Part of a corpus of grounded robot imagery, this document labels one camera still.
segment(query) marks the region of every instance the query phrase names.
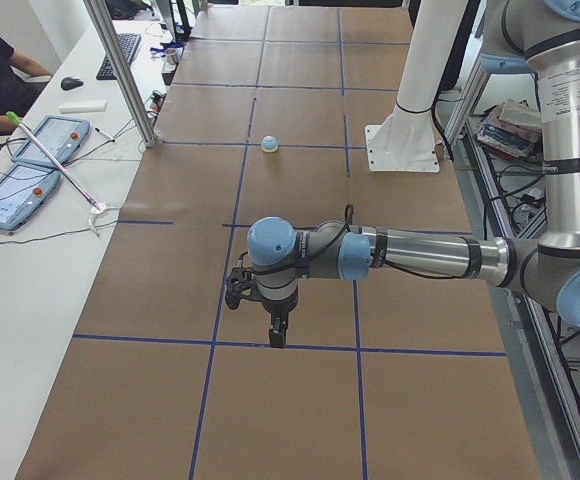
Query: keyboard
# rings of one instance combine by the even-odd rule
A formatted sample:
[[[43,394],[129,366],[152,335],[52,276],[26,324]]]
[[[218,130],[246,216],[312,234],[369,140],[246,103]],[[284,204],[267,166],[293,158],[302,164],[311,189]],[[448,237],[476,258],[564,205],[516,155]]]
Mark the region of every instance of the keyboard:
[[[132,63],[137,50],[139,50],[139,44],[141,43],[141,35],[138,33],[117,33],[119,39],[119,44],[121,45],[121,51],[123,56],[126,58],[128,64]],[[106,55],[101,63],[99,72],[97,72],[97,80],[115,80],[114,72],[112,71],[112,64],[110,59]]]

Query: desk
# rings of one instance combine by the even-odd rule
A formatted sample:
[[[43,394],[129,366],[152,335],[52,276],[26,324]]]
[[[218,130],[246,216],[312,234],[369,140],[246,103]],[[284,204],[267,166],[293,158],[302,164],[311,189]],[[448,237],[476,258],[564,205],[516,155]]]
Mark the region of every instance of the desk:
[[[160,29],[154,22],[117,22],[118,32],[142,33],[132,72],[141,97],[163,91],[161,59],[151,59]],[[90,151],[103,142],[94,127],[114,134],[131,119],[115,81],[97,81],[103,47],[94,28],[87,31],[26,115],[36,125],[45,115],[60,114],[67,101],[106,99],[107,110],[73,114],[89,120],[93,130],[80,149]],[[64,92],[65,76],[79,76],[84,86]],[[114,144],[96,150],[69,168],[92,195],[105,202],[123,203],[142,156],[141,138],[132,129]],[[10,165],[0,153],[0,171]],[[0,241],[25,241],[87,227],[90,206],[63,180],[54,195],[30,222]],[[116,220],[109,212],[100,221]],[[0,480],[14,478],[26,452],[61,359],[79,318],[92,280],[108,245],[112,229],[62,236],[27,245],[0,245]]]

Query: blue tape line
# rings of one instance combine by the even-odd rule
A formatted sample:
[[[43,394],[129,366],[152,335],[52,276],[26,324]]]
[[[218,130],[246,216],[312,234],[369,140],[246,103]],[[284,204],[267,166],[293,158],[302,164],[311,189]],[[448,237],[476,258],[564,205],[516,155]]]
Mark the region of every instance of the blue tape line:
[[[363,472],[363,480],[368,480],[368,449],[366,446],[366,415],[363,399],[361,325],[359,321],[359,295],[356,281],[352,282],[352,298],[354,301],[354,330],[357,343],[357,384],[359,389],[359,427],[361,429],[361,470]]]
[[[259,86],[259,82],[261,81],[261,67],[263,65],[263,54],[265,52],[265,47],[266,47],[266,38],[268,37],[268,25],[270,24],[270,13],[271,13],[271,9],[268,8],[268,13],[266,15],[266,27],[263,31],[263,42],[261,42],[261,55],[259,55],[259,70],[257,71],[257,86]]]
[[[173,140],[163,140],[164,145],[192,145],[195,147],[245,147],[248,145],[243,142],[185,142],[185,141],[173,141]]]
[[[120,337],[108,335],[90,335],[85,333],[75,333],[72,338],[79,338],[82,340],[102,340],[109,342],[137,342],[137,343],[170,343],[177,345],[205,345],[211,346],[212,342],[209,340],[177,340],[173,338],[152,338],[152,337]]]
[[[338,145],[279,145],[279,148],[323,148],[323,149],[334,149],[334,150],[343,150],[346,147],[341,147]]]
[[[250,123],[248,125],[248,137],[247,137],[248,140],[250,139],[250,130],[252,128],[252,121],[254,118],[254,109],[255,109],[256,100],[257,100],[256,97],[252,99],[252,106],[250,107]],[[247,158],[248,158],[248,145],[245,146],[244,151],[243,151],[243,158],[241,161],[241,174],[239,176],[239,187],[237,188],[237,195],[235,198],[234,210],[232,213],[232,223],[236,223],[236,221],[237,221],[237,215],[238,215],[238,211],[239,211],[239,202],[241,199],[241,191],[243,188],[243,180],[245,177]],[[223,276],[221,278],[226,278],[228,276],[228,269],[230,268],[230,256],[232,254],[232,244],[234,242],[234,232],[235,232],[235,229],[231,228],[230,229],[230,237],[228,239],[228,250],[226,252],[226,260],[225,260],[225,264],[223,267]],[[208,399],[210,377],[212,374],[212,366],[214,364],[214,353],[215,353],[216,347],[218,345],[217,336],[219,333],[219,323],[221,321],[221,312],[223,309],[224,294],[225,294],[225,285],[222,283],[221,288],[219,289],[219,301],[217,304],[217,315],[215,317],[214,330],[212,332],[212,346],[210,347],[210,355],[208,358],[208,369],[206,371],[206,379],[205,379],[205,384],[203,387],[203,395],[201,397],[201,407],[199,410],[199,419],[197,421],[197,431],[195,434],[194,448],[192,451],[192,459],[190,461],[190,472],[188,475],[189,480],[194,479],[194,473],[195,473],[195,469],[196,469],[196,465],[197,465],[197,455],[199,452],[199,443],[201,441],[201,430],[203,429],[203,420],[205,417],[206,403],[207,403],[207,399]]]
[[[174,222],[160,220],[117,220],[117,223],[125,225],[174,225]]]
[[[142,343],[171,343],[180,345],[205,345],[209,347],[240,347],[240,348],[270,348],[267,343],[255,342],[226,342],[219,340],[183,340],[151,337],[123,337],[108,335],[91,335],[75,333],[73,338],[110,342],[142,342]],[[329,345],[287,345],[287,350],[322,351],[322,352],[359,352],[359,353],[386,353],[393,355],[435,355],[449,357],[505,357],[505,352],[479,352],[462,350],[422,350],[408,348],[368,348],[368,347],[338,347]]]
[[[199,40],[204,43],[231,43],[231,42],[242,42],[242,43],[259,43],[262,40],[248,39],[248,38],[204,38],[204,37],[190,37],[191,40]],[[303,43],[303,44],[313,44],[313,45],[337,45],[337,43],[343,43],[344,45],[388,45],[388,46],[408,46],[410,42],[355,42],[352,40],[341,41],[341,42],[329,42],[327,40],[268,40],[264,38],[265,43]]]
[[[221,226],[228,228],[250,228],[252,225],[247,225],[245,223],[222,223]]]
[[[196,82],[173,82],[172,85],[180,87],[210,87],[210,88],[280,88],[284,90],[341,90],[341,87],[314,87],[309,85],[258,85],[249,83],[196,83]],[[397,93],[394,88],[363,88],[363,87],[343,87],[343,90],[358,91],[358,92],[390,92]]]
[[[343,136],[346,142],[346,177],[350,178],[350,148],[349,148],[349,141],[348,141],[348,117],[346,114],[343,114]]]
[[[343,67],[343,31],[341,29],[341,9],[337,9],[337,25],[339,28],[339,63],[341,70],[341,95],[346,95],[346,80],[345,71]]]

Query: wall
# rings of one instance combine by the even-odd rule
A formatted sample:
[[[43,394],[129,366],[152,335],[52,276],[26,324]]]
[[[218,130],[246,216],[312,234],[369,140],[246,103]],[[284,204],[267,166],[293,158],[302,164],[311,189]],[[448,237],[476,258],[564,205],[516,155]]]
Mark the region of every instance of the wall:
[[[0,0],[0,35],[51,71],[90,25],[83,0]]]

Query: robotic arm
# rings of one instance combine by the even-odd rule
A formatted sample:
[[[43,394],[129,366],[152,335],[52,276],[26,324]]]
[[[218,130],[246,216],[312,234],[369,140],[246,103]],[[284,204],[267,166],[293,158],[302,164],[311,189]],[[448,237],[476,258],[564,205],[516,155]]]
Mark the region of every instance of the robotic arm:
[[[420,15],[434,12],[424,5]],[[418,19],[417,25],[428,22]],[[413,41],[417,37],[415,28]],[[314,231],[295,231],[277,217],[259,220],[248,233],[252,266],[243,266],[242,255],[226,279],[225,297],[232,309],[242,299],[263,304],[271,315],[271,346],[285,346],[299,278],[361,280],[370,268],[384,266],[429,278],[483,279],[524,293],[580,327],[580,1],[488,0],[482,51],[501,67],[523,55],[538,73],[546,233],[538,241],[420,234],[354,226],[351,211],[345,222]],[[407,97],[402,90],[399,96]]]

